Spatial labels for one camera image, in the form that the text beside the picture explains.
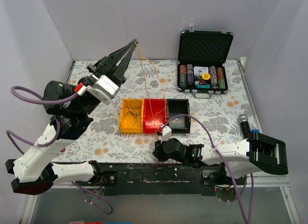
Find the poker chip case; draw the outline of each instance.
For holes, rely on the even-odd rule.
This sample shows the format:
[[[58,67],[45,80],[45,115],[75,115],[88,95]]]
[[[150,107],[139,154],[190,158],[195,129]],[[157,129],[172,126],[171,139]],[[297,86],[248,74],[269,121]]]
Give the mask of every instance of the poker chip case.
[[[193,27],[190,27],[190,30],[182,31],[178,55],[177,90],[179,92],[191,92],[196,98],[210,98],[212,94],[227,93],[228,83],[223,64],[227,59],[232,40],[233,33],[225,32],[224,29],[221,32],[194,31]],[[209,68],[212,81],[207,81],[208,88],[200,88],[197,82],[187,83],[187,80],[191,81],[192,78],[191,75],[188,75],[188,73],[191,74],[191,65]],[[189,68],[185,78],[183,66]],[[217,72],[213,72],[212,66],[216,67]],[[210,95],[205,97],[196,95],[196,93],[209,93]]]

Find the open case lid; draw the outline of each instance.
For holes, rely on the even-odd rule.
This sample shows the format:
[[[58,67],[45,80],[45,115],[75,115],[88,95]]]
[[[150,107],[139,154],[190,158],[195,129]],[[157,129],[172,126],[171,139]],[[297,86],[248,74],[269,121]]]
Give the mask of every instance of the open case lid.
[[[224,63],[233,40],[231,32],[189,31],[180,36],[180,62]]]

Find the red container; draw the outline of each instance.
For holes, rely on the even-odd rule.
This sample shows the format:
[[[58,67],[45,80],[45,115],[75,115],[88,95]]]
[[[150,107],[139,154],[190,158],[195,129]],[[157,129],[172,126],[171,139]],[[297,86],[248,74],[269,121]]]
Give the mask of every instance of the red container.
[[[151,100],[153,115],[150,108],[150,100]],[[165,99],[150,99],[150,100],[144,99],[143,133],[155,133],[156,132],[155,126],[156,129],[158,129],[161,125],[167,122],[166,100]]]

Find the black briefcase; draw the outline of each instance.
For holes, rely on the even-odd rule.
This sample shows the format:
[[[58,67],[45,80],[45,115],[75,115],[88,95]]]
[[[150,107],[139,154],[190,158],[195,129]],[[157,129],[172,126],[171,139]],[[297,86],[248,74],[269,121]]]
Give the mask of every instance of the black briefcase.
[[[233,33],[184,30],[180,34],[178,91],[225,94],[228,92],[226,62]]]

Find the black metal base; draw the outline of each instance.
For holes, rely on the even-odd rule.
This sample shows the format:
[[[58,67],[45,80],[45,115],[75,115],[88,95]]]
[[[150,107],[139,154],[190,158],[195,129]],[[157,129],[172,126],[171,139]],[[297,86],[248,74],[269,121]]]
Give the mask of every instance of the black metal base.
[[[106,186],[104,196],[139,194],[201,194],[215,196],[212,185],[204,185],[202,171],[218,171],[219,166],[200,169],[182,164],[123,164],[100,163],[104,170],[117,172],[117,185]]]

